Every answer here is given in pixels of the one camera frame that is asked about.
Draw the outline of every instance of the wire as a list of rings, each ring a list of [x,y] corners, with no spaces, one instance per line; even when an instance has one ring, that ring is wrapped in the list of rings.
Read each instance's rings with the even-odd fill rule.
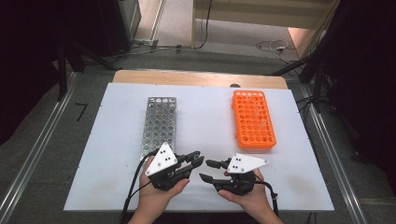
[[[209,3],[209,9],[207,10],[207,16],[206,16],[206,26],[205,26],[205,28],[206,28],[206,32],[205,32],[205,40],[204,40],[204,42],[201,44],[201,46],[200,46],[200,47],[198,47],[198,48],[194,48],[194,49],[201,49],[201,48],[204,46],[204,44],[206,43],[206,40],[207,40],[207,31],[208,31],[208,29],[207,29],[207,26],[208,26],[208,24],[209,24],[209,16],[210,16],[210,9],[212,8],[212,2],[213,2],[213,0],[210,0],[210,3]]]
[[[268,50],[265,50],[265,49],[262,48],[261,44],[263,44],[263,43],[270,43],[270,46],[269,46],[269,49],[268,49]],[[276,51],[273,49],[273,44],[275,44],[275,43],[277,43],[277,44],[280,45],[278,48],[281,48],[281,50],[279,50],[278,53],[276,53]],[[280,59],[280,60],[282,60],[284,63],[286,63],[286,64],[285,64],[285,67],[286,67],[288,64],[301,61],[301,62],[303,62],[303,65],[301,65],[301,66],[298,67],[298,68],[303,69],[303,66],[306,65],[306,63],[305,63],[303,60],[299,60],[299,61],[287,61],[287,60],[283,59],[283,58],[280,56],[280,54],[283,52],[284,49],[288,49],[288,46],[289,46],[289,42],[286,41],[286,40],[282,40],[282,39],[271,40],[271,41],[262,41],[262,42],[256,44],[256,48],[259,49],[259,50],[262,50],[262,51],[271,51],[278,59]],[[300,75],[300,73],[297,72],[295,69],[293,69],[293,71],[297,74],[297,76]]]
[[[138,176],[138,174],[139,174],[140,168],[142,167],[143,163],[146,161],[146,159],[147,159],[148,157],[150,157],[150,156],[155,156],[155,154],[157,154],[157,152],[158,152],[158,149],[156,149],[156,150],[154,150],[154,151],[151,151],[151,152],[148,153],[148,154],[139,162],[139,164],[137,165],[136,171],[134,172],[134,180],[132,181],[131,187],[130,187],[130,189],[129,189],[128,197],[125,199],[125,204],[124,204],[123,209],[122,209],[120,224],[123,224],[123,222],[124,222],[124,220],[125,220],[125,216],[126,216],[126,212],[127,212],[127,210],[128,210],[129,202],[131,201],[132,197],[133,197],[139,190],[141,190],[143,187],[145,187],[145,186],[147,185],[147,184],[146,184],[145,186],[141,187],[140,189],[138,189],[138,190],[136,190],[134,193],[132,193],[132,191],[134,190],[134,184],[136,183],[136,179],[137,179],[137,176]]]
[[[254,181],[254,183],[255,184],[264,185],[265,187],[267,187],[270,190],[271,198],[272,198],[272,201],[273,201],[274,213],[276,214],[277,217],[279,217],[279,212],[278,212],[278,209],[277,209],[277,201],[276,201],[277,200],[277,193],[274,193],[274,190],[273,190],[272,186],[269,183],[265,182],[265,181]]]

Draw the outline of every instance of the black cable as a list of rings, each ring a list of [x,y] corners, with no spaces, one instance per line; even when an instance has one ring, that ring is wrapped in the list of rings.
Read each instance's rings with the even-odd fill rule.
[[[147,184],[146,184],[146,185],[143,186],[142,188],[140,188],[140,189],[136,190],[134,193],[132,193],[132,191],[134,190],[134,184],[136,183],[137,176],[139,175],[140,168],[142,167],[143,163],[145,162],[145,160],[146,160],[148,157],[150,157],[150,156],[155,156],[155,155],[157,154],[157,152],[158,152],[158,149],[156,149],[156,150],[154,150],[154,151],[151,151],[151,152],[148,153],[148,154],[139,162],[139,164],[137,165],[136,171],[134,172],[134,180],[132,181],[132,185],[131,185],[131,187],[130,187],[130,189],[129,189],[128,197],[126,198],[125,204],[124,204],[123,209],[122,209],[120,224],[123,224],[123,221],[125,220],[125,216],[126,216],[126,212],[127,212],[127,210],[128,210],[129,202],[131,201],[132,197],[133,197],[140,189],[142,189],[143,187],[145,187],[145,186],[147,185]]]
[[[210,9],[212,8],[212,2],[213,2],[213,0],[210,0],[210,3],[209,3],[209,9],[207,10],[207,16],[206,16],[206,32],[205,32],[205,40],[204,40],[204,42],[202,43],[202,45],[200,46],[200,47],[198,47],[198,48],[194,48],[194,49],[201,49],[203,46],[204,46],[204,44],[206,43],[206,40],[207,40],[207,25],[209,24],[209,16],[210,16]]]
[[[265,182],[265,181],[254,181],[254,183],[255,184],[264,185],[265,187],[267,187],[270,190],[271,198],[272,198],[272,201],[273,201],[274,213],[275,213],[275,215],[277,217],[279,217],[279,212],[278,212],[278,209],[277,209],[277,193],[274,193],[274,190],[273,190],[272,186],[269,183]]]

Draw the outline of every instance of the metal frame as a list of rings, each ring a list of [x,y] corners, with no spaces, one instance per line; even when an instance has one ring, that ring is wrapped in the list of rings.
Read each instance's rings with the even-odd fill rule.
[[[68,80],[68,86],[70,87],[68,92],[65,94],[64,98],[61,102],[58,102],[52,110],[52,113],[49,116],[43,130],[35,141],[35,145],[30,151],[28,157],[26,158],[22,168],[18,172],[17,177],[14,179],[12,184],[9,186],[6,196],[3,199],[0,206],[0,223],[8,223],[12,212],[14,211],[15,206],[18,203],[18,200],[23,194],[30,177],[35,170],[38,162],[40,161],[41,155],[46,149],[47,143],[52,136],[53,131],[55,130],[59,119],[61,118],[64,109],[66,108],[70,96],[72,95],[78,78],[80,76],[80,72],[73,72]]]
[[[312,93],[309,87],[302,85],[302,92],[304,97],[311,96]],[[310,114],[315,126],[318,130],[320,140],[325,149],[326,155],[329,159],[332,171],[334,172],[335,179],[337,180],[338,186],[343,194],[343,198],[346,202],[346,207],[349,210],[349,214],[352,217],[353,223],[364,224],[367,223],[366,217],[361,209],[358,197],[349,182],[347,172],[344,169],[343,164],[338,158],[337,151],[332,143],[332,139],[327,131],[327,128],[323,122],[323,118],[320,113],[317,113],[314,107],[310,107]]]

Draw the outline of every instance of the white table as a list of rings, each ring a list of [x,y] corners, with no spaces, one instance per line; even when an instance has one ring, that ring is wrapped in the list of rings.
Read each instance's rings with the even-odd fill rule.
[[[201,151],[205,159],[224,161],[237,152],[234,139],[234,88],[110,83],[98,111],[64,206],[65,211],[120,211],[140,158],[148,97],[177,98],[176,151]],[[277,144],[252,156],[269,160],[261,171],[278,193],[279,210],[331,211],[332,201],[289,90],[265,92]],[[199,174],[226,178],[205,163],[166,211],[242,211],[204,183]],[[137,205],[137,195],[129,209]]]

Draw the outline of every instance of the human hand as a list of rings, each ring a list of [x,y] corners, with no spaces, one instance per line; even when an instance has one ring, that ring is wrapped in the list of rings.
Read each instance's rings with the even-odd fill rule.
[[[153,159],[154,157],[149,157],[146,161],[145,168],[139,177],[139,188],[149,182],[149,178],[146,176],[146,171]],[[169,201],[183,191],[189,181],[190,180],[187,178],[182,179],[168,191],[155,189],[152,184],[148,184],[143,187],[139,190],[139,203],[129,224],[146,224],[154,222],[154,220],[163,213],[163,210],[165,210]]]
[[[261,181],[264,180],[259,169],[255,169],[254,174]],[[271,205],[268,203],[264,185],[254,185],[253,191],[244,196],[233,194],[225,189],[219,190],[218,194],[229,202],[238,203],[251,217],[261,224],[282,223],[282,221],[275,215]]]

